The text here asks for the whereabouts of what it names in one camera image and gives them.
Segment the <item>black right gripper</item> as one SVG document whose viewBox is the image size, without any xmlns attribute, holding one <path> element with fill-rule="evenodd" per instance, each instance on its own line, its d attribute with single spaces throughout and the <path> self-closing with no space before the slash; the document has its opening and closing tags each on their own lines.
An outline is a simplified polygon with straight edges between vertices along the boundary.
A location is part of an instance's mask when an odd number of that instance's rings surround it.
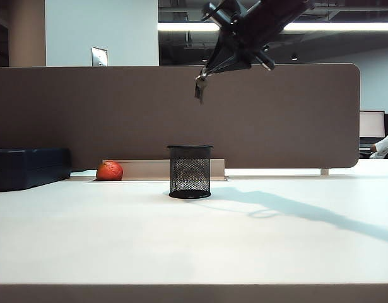
<svg viewBox="0 0 388 303">
<path fill-rule="evenodd" d="M 259 1 L 246 9 L 240 1 L 207 3 L 202 21 L 211 20 L 219 27 L 215 49 L 203 67 L 206 74 L 249 69 L 253 62 L 274 69 L 274 61 L 265 53 L 268 35 L 274 35 L 274 23 L 267 19 L 270 1 Z"/>
</svg>

